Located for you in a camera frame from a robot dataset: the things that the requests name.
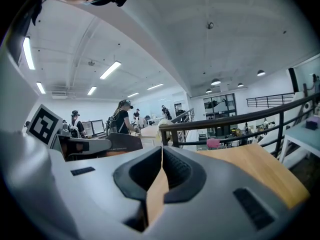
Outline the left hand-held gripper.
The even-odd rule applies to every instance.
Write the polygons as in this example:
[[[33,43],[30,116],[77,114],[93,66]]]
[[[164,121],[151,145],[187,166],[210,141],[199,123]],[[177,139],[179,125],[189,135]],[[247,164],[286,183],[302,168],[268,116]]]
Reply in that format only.
[[[44,143],[49,149],[60,152],[66,161],[89,159],[89,155],[107,151],[112,147],[109,139],[85,141],[76,125],[66,124],[43,104],[32,117],[26,133]]]

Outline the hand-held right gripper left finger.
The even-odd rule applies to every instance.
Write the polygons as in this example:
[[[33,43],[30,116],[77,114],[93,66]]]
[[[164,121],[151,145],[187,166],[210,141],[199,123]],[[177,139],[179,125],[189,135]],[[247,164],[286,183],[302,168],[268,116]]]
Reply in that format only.
[[[113,219],[140,232],[150,225],[147,194],[162,168],[160,146],[67,166],[77,186]]]

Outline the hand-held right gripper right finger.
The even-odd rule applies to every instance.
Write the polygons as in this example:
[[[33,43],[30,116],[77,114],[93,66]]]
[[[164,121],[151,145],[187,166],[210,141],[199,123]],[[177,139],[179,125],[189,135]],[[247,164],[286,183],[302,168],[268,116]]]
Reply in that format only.
[[[145,231],[155,240],[239,240],[288,212],[272,190],[227,161],[166,146],[163,169],[164,210]]]

